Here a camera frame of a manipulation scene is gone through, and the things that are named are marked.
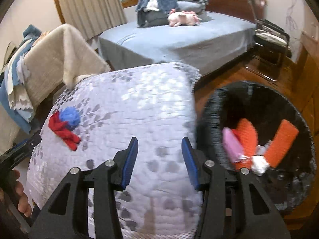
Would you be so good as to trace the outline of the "left hand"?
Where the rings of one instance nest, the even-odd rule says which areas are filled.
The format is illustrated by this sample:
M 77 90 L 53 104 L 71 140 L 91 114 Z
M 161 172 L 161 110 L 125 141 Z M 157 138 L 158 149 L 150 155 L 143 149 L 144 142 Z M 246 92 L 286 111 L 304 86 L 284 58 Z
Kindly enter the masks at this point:
M 18 180 L 19 178 L 20 172 L 14 169 L 8 173 L 6 181 L 9 184 L 9 188 L 14 192 L 14 198 L 17 200 L 16 208 L 18 209 L 18 211 L 25 217 L 31 217 L 32 208 L 29 204 L 28 197 L 24 192 L 24 187 Z

